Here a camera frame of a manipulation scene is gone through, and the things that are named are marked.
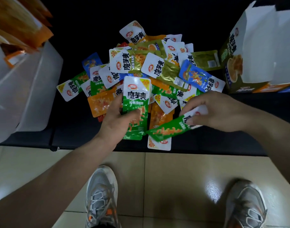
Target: shoe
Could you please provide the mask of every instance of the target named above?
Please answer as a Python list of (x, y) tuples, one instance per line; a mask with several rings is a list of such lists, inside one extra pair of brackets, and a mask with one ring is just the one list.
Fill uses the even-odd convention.
[(118, 183), (112, 169), (99, 166), (90, 177), (86, 192), (86, 228), (100, 224), (121, 227), (117, 216)]
[(239, 180), (226, 200), (224, 228), (262, 228), (267, 215), (266, 204), (259, 187), (251, 181)]

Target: person's left arm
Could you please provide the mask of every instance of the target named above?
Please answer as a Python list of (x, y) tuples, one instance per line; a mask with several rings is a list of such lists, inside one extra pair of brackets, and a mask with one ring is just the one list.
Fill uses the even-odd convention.
[(122, 140), (137, 109), (123, 116), (123, 95), (108, 108), (99, 133), (40, 176), (0, 200), (0, 227), (52, 227), (87, 180)]

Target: black background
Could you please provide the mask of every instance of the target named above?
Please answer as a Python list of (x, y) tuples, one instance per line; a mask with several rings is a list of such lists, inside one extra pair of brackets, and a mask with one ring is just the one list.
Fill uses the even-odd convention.
[[(194, 44), (194, 51), (219, 50), (253, 0), (42, 1), (54, 16), (50, 42), (64, 59), (59, 80), (63, 83), (82, 72), (82, 60), (94, 52), (107, 63), (108, 50), (126, 41), (119, 30), (133, 20), (148, 35), (181, 33), (182, 41)], [(290, 9), (290, 0), (258, 0), (255, 6), (267, 4), (276, 4), (277, 10)], [(220, 70), (211, 74), (224, 79)], [(231, 96), (290, 122), (290, 93)], [(84, 93), (65, 102), (57, 92), (46, 130), (15, 133), (2, 145), (74, 149), (93, 138), (100, 125), (92, 117)], [(157, 151), (147, 149), (147, 136), (142, 141), (122, 140), (116, 150)], [(243, 132), (224, 133), (205, 126), (173, 137), (170, 152), (265, 155), (261, 146)]]

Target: forearm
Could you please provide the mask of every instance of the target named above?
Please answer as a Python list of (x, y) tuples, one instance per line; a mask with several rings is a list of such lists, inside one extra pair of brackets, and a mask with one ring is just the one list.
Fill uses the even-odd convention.
[(254, 112), (251, 118), (245, 132), (262, 145), (290, 183), (290, 124), (261, 110)]
[(112, 150), (94, 138), (0, 200), (0, 227), (52, 227)]

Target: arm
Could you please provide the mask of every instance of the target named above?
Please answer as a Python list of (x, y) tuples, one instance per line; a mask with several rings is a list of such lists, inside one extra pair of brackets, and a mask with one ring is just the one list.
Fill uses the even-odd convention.
[(208, 115), (194, 116), (189, 125), (205, 125), (225, 132), (244, 131), (255, 138), (290, 183), (290, 124), (228, 95), (209, 91), (191, 99), (181, 115), (205, 104)]
[(52, 227), (87, 180), (124, 137), (139, 110), (120, 115), (123, 95), (109, 106), (99, 133), (0, 200), (0, 227)]

